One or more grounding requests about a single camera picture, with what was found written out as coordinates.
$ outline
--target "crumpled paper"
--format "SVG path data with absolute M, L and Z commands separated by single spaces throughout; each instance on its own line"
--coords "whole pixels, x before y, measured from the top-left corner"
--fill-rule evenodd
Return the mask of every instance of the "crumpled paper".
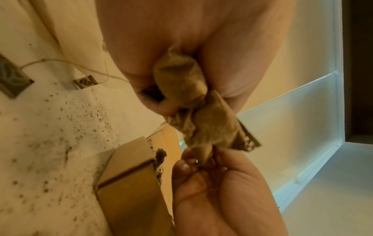
M 168 123 L 184 134 L 200 165 L 213 156 L 213 146 L 246 152 L 260 146 L 220 94 L 208 88 L 198 62 L 179 46 L 156 61 L 153 75 L 163 96 L 182 108 Z

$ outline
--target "hand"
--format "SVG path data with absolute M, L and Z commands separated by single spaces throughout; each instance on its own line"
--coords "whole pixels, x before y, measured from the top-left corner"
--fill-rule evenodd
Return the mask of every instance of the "hand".
M 201 65 L 209 87 L 238 113 L 271 64 L 295 0 L 96 0 L 113 60 L 142 103 L 160 115 L 179 106 L 141 94 L 155 85 L 152 68 L 173 44 Z
M 199 170 L 187 149 L 172 172 L 176 234 L 287 236 L 271 190 L 240 151 L 216 149 Z

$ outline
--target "tea bag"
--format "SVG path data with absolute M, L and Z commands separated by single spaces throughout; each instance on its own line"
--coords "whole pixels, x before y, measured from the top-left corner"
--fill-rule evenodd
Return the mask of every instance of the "tea bag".
M 213 146 L 246 152 L 260 146 L 220 94 L 209 90 L 198 62 L 180 47 L 171 46 L 156 61 L 153 75 L 163 96 L 182 108 L 168 123 L 184 134 L 200 165 L 213 156 Z

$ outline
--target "used tea bag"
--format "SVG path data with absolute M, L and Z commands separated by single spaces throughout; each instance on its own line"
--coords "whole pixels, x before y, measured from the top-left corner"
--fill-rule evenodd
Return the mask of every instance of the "used tea bag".
M 168 123 L 184 134 L 200 165 L 213 155 L 213 146 L 252 151 L 258 141 L 239 122 L 216 90 L 209 90 L 198 62 L 171 46 L 153 67 L 163 96 L 182 108 Z

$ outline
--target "string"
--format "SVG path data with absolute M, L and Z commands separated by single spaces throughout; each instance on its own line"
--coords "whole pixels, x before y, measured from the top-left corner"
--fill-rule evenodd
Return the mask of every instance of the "string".
M 64 62 L 64 63 L 71 64 L 71 65 L 74 65 L 74 66 L 80 66 L 80 67 L 82 67 L 82 68 L 84 68 L 84 69 L 86 69 L 86 70 L 89 70 L 89 71 L 91 71 L 91 72 L 94 72 L 94 73 L 97 73 L 97 74 L 100 74 L 100 75 L 107 75 L 108 78 L 107 78 L 107 80 L 105 80 L 104 82 L 108 81 L 108 80 L 109 80 L 109 77 L 110 77 L 110 78 L 113 78 L 113 79 L 120 79 L 120 80 L 122 80 L 122 81 L 124 81 L 124 82 L 129 83 L 129 81 L 126 80 L 126 79 L 124 79 L 124 78 L 120 78 L 120 77 L 118 77 L 118 76 L 114 76 L 114 75 L 109 75 L 109 74 L 108 74 L 108 69 L 107 69 L 107 67 L 106 67 L 106 61 L 105 61 L 106 73 L 102 73 L 102 72 L 99 72 L 99 71 L 97 71 L 97 70 L 92 70 L 92 69 L 90 69 L 90 68 L 88 68 L 88 67 L 85 67 L 85 66 L 83 66 L 83 65 L 79 65 L 79 64 L 77 64 L 77 63 L 74 63 L 74 62 L 71 62 L 71 61 L 67 61 L 67 60 L 63 60 L 63 59 L 45 59 L 45 58 L 40 59 L 40 60 L 38 60 L 38 61 L 33 61 L 33 62 L 30 62 L 30 63 L 27 63 L 27 64 L 25 64 L 25 65 L 23 65 L 23 66 L 20 66 L 19 69 L 20 69 L 20 70 L 23 70 L 23 69 L 25 69 L 26 67 L 32 66 L 32 65 L 34 65 L 34 64 L 38 64 L 38 63 L 42 63 L 42 62 L 46 62 L 46 61 L 58 61 L 58 62 Z

